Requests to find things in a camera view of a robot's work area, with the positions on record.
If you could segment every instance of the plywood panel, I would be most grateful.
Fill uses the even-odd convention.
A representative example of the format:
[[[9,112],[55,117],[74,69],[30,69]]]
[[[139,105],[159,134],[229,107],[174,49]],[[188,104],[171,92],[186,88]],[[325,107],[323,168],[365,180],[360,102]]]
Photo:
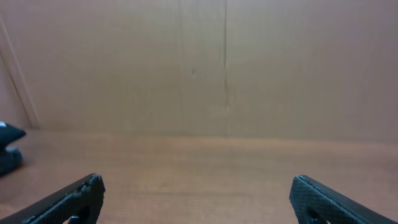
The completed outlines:
[[[398,2],[229,0],[229,133],[398,139]]]
[[[2,1],[40,128],[180,133],[178,1]]]
[[[225,135],[226,0],[184,0],[182,100],[187,134]]]
[[[42,131],[18,145],[25,164],[0,179],[0,218],[97,172],[98,223],[297,223],[300,174],[398,220],[397,145]]]
[[[15,86],[0,57],[0,121],[19,128],[30,128],[30,122],[19,99]]]

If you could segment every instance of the table surface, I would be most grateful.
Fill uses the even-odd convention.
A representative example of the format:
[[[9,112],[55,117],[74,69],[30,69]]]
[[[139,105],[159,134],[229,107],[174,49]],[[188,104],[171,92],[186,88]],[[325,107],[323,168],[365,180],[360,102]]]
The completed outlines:
[[[0,218],[94,172],[98,223],[297,223],[300,174],[398,220],[394,144],[29,131],[17,145],[24,165],[0,178]]]

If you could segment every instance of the wooden surface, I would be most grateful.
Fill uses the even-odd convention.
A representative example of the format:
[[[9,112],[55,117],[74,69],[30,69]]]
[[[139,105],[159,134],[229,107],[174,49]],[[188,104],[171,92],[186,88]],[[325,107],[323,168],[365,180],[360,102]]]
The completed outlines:
[[[0,55],[0,121],[31,128],[19,95]]]
[[[2,0],[34,127],[397,141],[396,0]]]
[[[396,145],[39,131],[18,145],[25,164],[0,178],[0,217],[96,172],[98,223],[296,223],[299,174],[398,220]]]

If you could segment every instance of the black object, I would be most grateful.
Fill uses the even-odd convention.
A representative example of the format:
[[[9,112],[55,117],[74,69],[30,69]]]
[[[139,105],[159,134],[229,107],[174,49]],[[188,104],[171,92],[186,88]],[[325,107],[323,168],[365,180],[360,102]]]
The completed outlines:
[[[19,148],[6,146],[25,135],[24,130],[0,121],[0,175],[7,174],[21,163],[22,154]]]
[[[93,224],[100,215],[105,186],[98,174],[90,174],[33,205],[14,213],[0,224]]]
[[[294,177],[289,199],[299,224],[397,224],[306,175]]]

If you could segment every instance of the wooden table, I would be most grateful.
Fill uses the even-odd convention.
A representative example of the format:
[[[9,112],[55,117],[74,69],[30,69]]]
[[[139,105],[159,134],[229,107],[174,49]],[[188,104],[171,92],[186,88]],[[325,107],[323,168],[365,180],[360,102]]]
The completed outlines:
[[[0,178],[0,217],[96,172],[98,223],[296,223],[299,174],[398,220],[398,145],[45,131],[17,145],[25,163]]]

